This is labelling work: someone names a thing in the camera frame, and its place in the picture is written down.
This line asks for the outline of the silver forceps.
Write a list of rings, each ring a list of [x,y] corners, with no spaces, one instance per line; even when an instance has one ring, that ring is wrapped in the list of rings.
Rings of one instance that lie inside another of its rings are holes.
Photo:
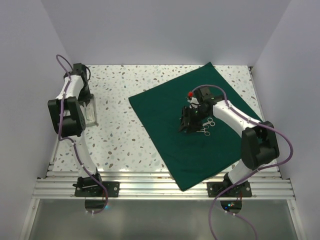
[[[208,125],[203,126],[200,130],[197,130],[197,132],[198,133],[203,133],[207,137],[211,135]]]

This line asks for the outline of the white suture packet printed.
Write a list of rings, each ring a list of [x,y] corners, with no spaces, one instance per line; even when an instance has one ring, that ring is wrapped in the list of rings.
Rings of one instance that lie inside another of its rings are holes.
[[[87,105],[84,108],[84,116],[87,122],[95,122],[96,121],[96,109],[92,104]]]

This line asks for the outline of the silver surgical scissors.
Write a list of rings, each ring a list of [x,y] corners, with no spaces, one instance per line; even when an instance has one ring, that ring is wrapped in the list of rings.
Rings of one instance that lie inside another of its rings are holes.
[[[207,120],[202,125],[214,127],[216,125],[216,123],[214,122],[212,117],[208,117]]]

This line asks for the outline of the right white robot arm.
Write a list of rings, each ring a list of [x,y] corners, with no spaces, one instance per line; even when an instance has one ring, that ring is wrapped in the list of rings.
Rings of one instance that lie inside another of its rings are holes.
[[[216,118],[227,124],[241,138],[240,161],[222,182],[223,192],[235,196],[245,177],[280,155],[274,126],[271,122],[249,117],[236,108],[226,93],[215,96],[210,85],[200,85],[187,95],[188,106],[182,108],[179,131],[203,132],[213,127]]]

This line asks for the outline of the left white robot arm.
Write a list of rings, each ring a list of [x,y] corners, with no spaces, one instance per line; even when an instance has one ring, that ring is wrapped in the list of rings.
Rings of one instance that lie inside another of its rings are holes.
[[[79,172],[73,186],[96,197],[103,193],[104,184],[85,140],[86,127],[98,124],[96,100],[88,84],[90,77],[87,66],[75,63],[63,77],[61,92],[47,106],[58,140],[69,145]]]

